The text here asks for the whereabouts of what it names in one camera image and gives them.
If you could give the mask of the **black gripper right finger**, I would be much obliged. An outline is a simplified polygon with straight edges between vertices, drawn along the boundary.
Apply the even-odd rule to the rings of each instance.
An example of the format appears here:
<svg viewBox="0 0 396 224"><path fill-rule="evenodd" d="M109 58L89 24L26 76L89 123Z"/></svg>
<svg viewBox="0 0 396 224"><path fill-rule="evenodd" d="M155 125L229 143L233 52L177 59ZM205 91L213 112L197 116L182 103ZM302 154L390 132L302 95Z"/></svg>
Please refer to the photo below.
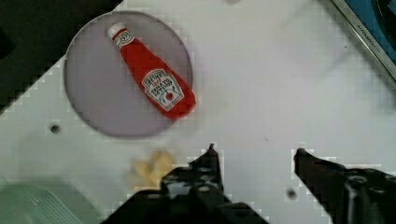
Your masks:
<svg viewBox="0 0 396 224"><path fill-rule="evenodd" d="M294 173L332 224L396 224L395 176L374 168L346 168L299 148Z"/></svg>

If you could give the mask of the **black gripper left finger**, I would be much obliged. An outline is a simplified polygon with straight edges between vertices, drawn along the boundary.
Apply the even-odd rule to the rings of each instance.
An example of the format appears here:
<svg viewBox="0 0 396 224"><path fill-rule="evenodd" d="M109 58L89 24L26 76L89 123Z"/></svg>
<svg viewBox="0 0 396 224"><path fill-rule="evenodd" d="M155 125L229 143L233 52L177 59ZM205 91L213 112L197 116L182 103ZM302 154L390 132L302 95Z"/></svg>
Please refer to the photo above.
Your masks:
<svg viewBox="0 0 396 224"><path fill-rule="evenodd" d="M162 177L158 189L136 192L101 224L269 224L246 203L224 194L215 145Z"/></svg>

